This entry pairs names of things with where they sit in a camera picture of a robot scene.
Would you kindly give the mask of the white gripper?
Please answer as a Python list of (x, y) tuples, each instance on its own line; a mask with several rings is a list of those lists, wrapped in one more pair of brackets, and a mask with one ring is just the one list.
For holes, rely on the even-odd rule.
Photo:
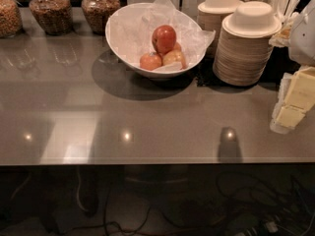
[(307, 112), (315, 105), (315, 0), (295, 18), (289, 35), (289, 58), (301, 66), (291, 78), (284, 107)]

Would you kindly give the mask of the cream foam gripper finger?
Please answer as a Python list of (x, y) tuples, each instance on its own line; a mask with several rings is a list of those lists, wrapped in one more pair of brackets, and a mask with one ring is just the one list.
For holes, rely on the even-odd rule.
[(293, 106), (276, 105), (274, 123), (278, 126), (294, 129), (305, 117), (305, 113)]

